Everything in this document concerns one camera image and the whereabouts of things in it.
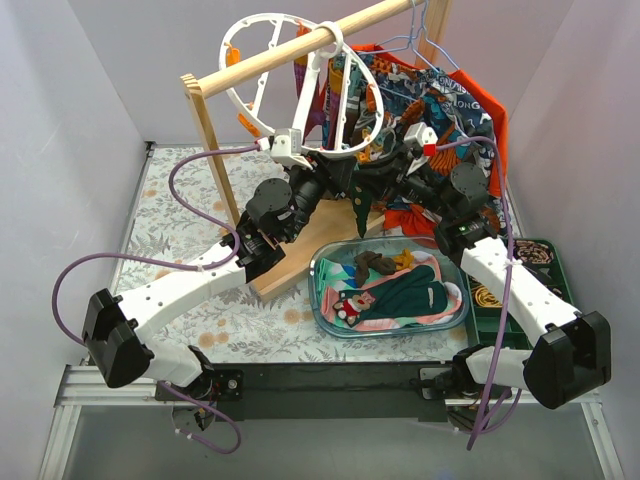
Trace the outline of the dark teal sock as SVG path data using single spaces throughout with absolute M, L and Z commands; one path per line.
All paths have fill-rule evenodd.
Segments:
M 448 305 L 448 291 L 436 279 L 435 271 L 420 265 L 376 286 L 341 293 L 368 292 L 375 297 L 371 308 L 360 316 L 360 324 L 369 320 L 420 317 L 443 313 Z

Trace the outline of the reindeer sock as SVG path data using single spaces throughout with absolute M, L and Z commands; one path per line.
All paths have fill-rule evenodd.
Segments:
M 375 297 L 368 292 L 341 293 L 332 308 L 337 317 L 353 327 L 360 321 L 363 312 L 369 310 L 375 302 Z

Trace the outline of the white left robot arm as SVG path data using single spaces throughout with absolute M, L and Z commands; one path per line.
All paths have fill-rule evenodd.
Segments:
M 285 244 L 299 243 L 320 200 L 347 194 L 354 157 L 309 158 L 309 169 L 290 167 L 287 180 L 261 182 L 236 228 L 199 258 L 118 296 L 107 289 L 91 296 L 82 340 L 108 387 L 147 378 L 169 381 L 193 400 L 211 392 L 213 377 L 198 348 L 175 348 L 153 337 L 204 301 L 269 272 L 285 258 Z

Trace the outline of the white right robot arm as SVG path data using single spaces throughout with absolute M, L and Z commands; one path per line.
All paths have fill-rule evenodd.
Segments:
M 427 167 L 410 172 L 406 161 L 395 159 L 358 169 L 352 180 L 376 200 L 401 196 L 440 216 L 434 231 L 440 252 L 487 287 L 528 338 L 528 350 L 476 346 L 460 351 L 445 386 L 469 398 L 494 384 L 520 388 L 556 409 L 610 381 L 609 322 L 598 312 L 580 312 L 516 263 L 512 245 L 480 213 L 489 192 L 478 166 L 460 163 L 438 181 Z

